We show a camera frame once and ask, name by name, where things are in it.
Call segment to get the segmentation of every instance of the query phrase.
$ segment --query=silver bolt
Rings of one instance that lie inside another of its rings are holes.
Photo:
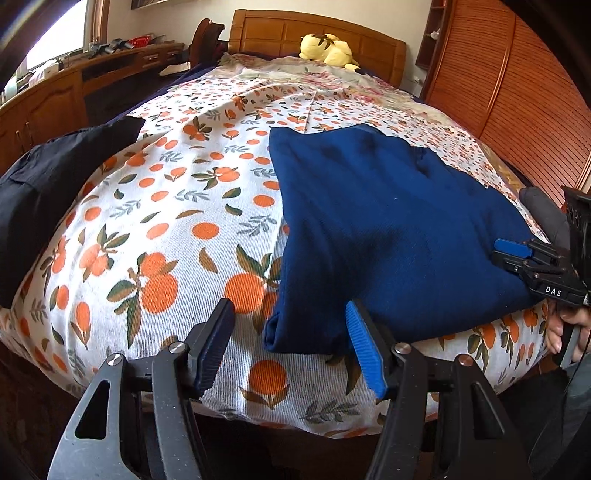
[[[463,367],[471,367],[472,365],[474,365],[474,359],[470,355],[466,355],[465,353],[463,355],[460,355],[457,361],[459,361],[460,365],[462,365]]]
[[[412,347],[405,342],[400,342],[394,345],[394,351],[400,355],[408,355],[411,350]]]
[[[170,353],[183,353],[187,346],[184,342],[174,342],[168,347]]]
[[[120,353],[113,353],[113,355],[110,355],[109,358],[107,358],[107,365],[109,365],[110,367],[114,367],[115,365],[119,365],[123,360],[123,355],[121,355]]]

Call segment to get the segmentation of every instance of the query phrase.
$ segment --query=human hand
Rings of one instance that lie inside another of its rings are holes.
[[[573,362],[578,362],[583,356],[587,340],[589,339],[589,335],[591,335],[591,310],[588,307],[579,307],[578,309],[570,307],[557,308],[556,302],[551,300],[548,302],[546,347],[554,355],[559,353],[562,348],[561,335],[565,322],[581,326],[579,341],[573,353]],[[589,345],[587,351],[591,351],[591,345]]]

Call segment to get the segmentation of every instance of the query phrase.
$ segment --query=window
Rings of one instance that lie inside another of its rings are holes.
[[[27,55],[28,70],[84,47],[87,3],[82,0],[74,5],[39,39]]]

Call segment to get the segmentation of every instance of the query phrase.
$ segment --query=wooden chair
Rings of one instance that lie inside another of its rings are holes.
[[[217,41],[225,28],[225,25],[214,23],[209,18],[201,20],[197,30],[195,30],[193,43],[189,47],[191,68],[199,63],[214,60]]]

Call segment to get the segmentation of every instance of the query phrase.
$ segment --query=stuffed animal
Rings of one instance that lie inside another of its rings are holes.
[[[359,68],[347,42],[334,35],[306,35],[302,38],[300,50],[300,58],[304,60],[319,60],[332,67],[353,71]]]

